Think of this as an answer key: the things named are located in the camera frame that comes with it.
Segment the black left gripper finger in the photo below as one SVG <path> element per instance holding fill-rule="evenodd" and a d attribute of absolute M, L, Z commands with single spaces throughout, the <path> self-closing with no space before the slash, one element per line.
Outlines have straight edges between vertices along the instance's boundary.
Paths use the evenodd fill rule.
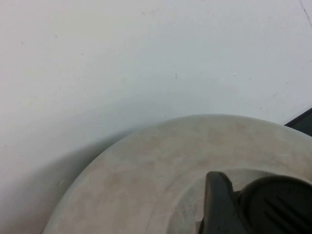
<path fill-rule="evenodd" d="M 247 234 L 229 178 L 223 172 L 208 172 L 205 180 L 203 218 L 199 234 Z"/>

